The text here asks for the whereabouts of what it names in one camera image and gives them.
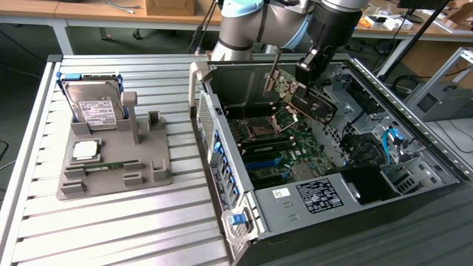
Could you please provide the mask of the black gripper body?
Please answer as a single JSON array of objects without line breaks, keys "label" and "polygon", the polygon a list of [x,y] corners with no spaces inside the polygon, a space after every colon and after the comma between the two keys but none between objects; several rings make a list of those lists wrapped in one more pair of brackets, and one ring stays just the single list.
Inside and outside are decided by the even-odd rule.
[{"label": "black gripper body", "polygon": [[344,46],[354,33],[360,18],[361,11],[338,11],[325,4],[316,4],[306,29],[313,48]]}]

